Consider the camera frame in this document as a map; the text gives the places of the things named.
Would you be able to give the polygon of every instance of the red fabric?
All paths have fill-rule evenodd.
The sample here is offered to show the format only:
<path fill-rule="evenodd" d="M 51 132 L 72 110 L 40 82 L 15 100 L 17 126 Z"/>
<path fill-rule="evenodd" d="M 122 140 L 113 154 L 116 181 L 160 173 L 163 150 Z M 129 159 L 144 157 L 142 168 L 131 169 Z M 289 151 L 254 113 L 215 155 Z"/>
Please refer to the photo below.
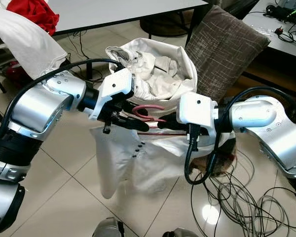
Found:
<path fill-rule="evenodd" d="M 59 14 L 55 14 L 44 0 L 12 0 L 6 9 L 33 21 L 51 36 L 56 31 Z"/>

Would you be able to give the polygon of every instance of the red cloth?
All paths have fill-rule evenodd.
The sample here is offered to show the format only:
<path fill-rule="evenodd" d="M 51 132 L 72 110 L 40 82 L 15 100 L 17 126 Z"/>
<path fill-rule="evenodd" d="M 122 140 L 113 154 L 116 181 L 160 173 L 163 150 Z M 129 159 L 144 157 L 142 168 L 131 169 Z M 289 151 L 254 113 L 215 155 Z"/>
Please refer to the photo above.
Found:
<path fill-rule="evenodd" d="M 6 9 L 33 21 L 51 36 L 56 31 L 59 14 L 55 14 L 44 0 L 12 0 Z"/>

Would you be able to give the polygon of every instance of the brown cushion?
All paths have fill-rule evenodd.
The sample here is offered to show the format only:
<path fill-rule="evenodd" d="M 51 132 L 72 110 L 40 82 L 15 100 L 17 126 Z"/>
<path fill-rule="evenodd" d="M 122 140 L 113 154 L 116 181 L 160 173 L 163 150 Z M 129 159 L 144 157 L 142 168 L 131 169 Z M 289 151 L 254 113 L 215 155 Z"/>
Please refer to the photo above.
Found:
<path fill-rule="evenodd" d="M 197 69 L 197 93 L 220 101 L 269 42 L 266 36 L 213 6 L 185 48 Z"/>

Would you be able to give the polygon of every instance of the tangled wires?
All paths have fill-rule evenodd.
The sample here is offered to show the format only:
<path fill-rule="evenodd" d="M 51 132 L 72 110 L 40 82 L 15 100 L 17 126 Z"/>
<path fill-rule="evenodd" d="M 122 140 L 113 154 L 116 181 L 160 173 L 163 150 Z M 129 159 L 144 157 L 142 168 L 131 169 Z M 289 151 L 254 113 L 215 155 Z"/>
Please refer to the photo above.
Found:
<path fill-rule="evenodd" d="M 240 153 L 251 166 L 252 174 L 249 175 L 249 180 L 246 184 L 240 182 L 240 180 L 234 175 L 236 166 L 242 166 L 238 160 L 235 166 L 232 166 L 232 170 L 224 175 L 223 178 L 227 178 L 227 181 L 223 181 L 222 177 L 218 177 L 209 178 L 203 183 L 203 187 L 208 195 L 208 202 L 210 206 L 220 207 L 216 219 L 214 237 L 216 236 L 216 230 L 222 212 L 232 222 L 241 227 L 243 236 L 245 237 L 267 237 L 274 233 L 276 235 L 276 232 L 283 226 L 287 227 L 287 236 L 289 236 L 291 229 L 296 229 L 296 227 L 290 225 L 290 220 L 285 208 L 275 197 L 273 197 L 273 195 L 270 195 L 269 193 L 274 189 L 284 189 L 293 194 L 294 192 L 283 187 L 274 187 L 267 190 L 264 195 L 256 201 L 246 187 L 253 178 L 255 172 L 254 165 L 250 159 L 245 156 L 245 154 L 241 151 L 238 151 L 238 153 Z M 192 186 L 190 193 L 192 213 L 200 232 L 203 236 L 208 237 L 208 235 L 200 227 L 195 217 L 193 209 L 193 189 L 194 186 Z M 266 211 L 267 208 L 270 208 L 269 204 L 272 204 L 279 210 L 279 218 L 270 214 L 270 211 Z"/>

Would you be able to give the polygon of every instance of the tile floor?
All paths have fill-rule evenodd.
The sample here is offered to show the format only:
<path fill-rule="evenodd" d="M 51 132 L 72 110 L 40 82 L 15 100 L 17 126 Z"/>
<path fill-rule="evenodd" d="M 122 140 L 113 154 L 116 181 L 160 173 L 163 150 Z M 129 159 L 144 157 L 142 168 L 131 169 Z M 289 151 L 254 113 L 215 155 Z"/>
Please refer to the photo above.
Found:
<path fill-rule="evenodd" d="M 82 36 L 83 50 L 89 57 L 103 57 L 107 46 L 120 46 L 138 37 L 147 37 L 140 29 L 139 22 L 90 30 Z M 175 45 L 185 44 L 185 37 L 153 39 Z M 73 44 L 68 37 L 56 37 L 56 40 L 71 53 L 72 61 L 83 59 L 75 50 L 75 47 L 79 47 L 78 38 L 70 36 Z M 3 83 L 9 92 L 0 92 L 2 113 L 15 92 L 8 82 L 4 80 Z M 90 122 L 87 115 L 81 113 L 66 113 L 63 116 L 42 145 L 27 178 L 22 182 L 27 191 L 17 220 L 0 237 L 90 237 L 101 220 L 112 216 L 125 223 L 126 237 L 161 237 L 165 231 L 177 227 L 192 230 L 201 236 L 191 213 L 191 186 L 182 177 L 168 180 L 164 191 L 151 195 L 121 184 L 111 199 L 101 196 L 95 141 L 88 131 L 99 124 Z M 255 199 L 275 185 L 290 188 L 275 165 L 259 152 L 255 138 L 247 134 L 238 134 L 237 138 L 238 149 L 255 166 L 254 178 L 247 187 Z M 238 162 L 241 165 L 237 166 L 234 174 L 246 182 L 249 179 L 246 170 L 249 170 L 249 174 L 252 170 L 243 156 L 239 155 Z M 291 225 L 296 226 L 295 198 L 283 190 L 275 191 L 274 196 L 286 208 Z M 213 236 L 215 225 L 206 223 L 201 213 L 208 204 L 204 188 L 196 187 L 193 198 L 197 220 L 207 235 Z M 286 230 L 283 227 L 274 236 L 286 236 Z M 218 237 L 234 237 L 242 236 L 243 233 L 237 224 L 222 213 L 216 234 Z M 296 237 L 296 230 L 291 231 L 290 236 Z"/>

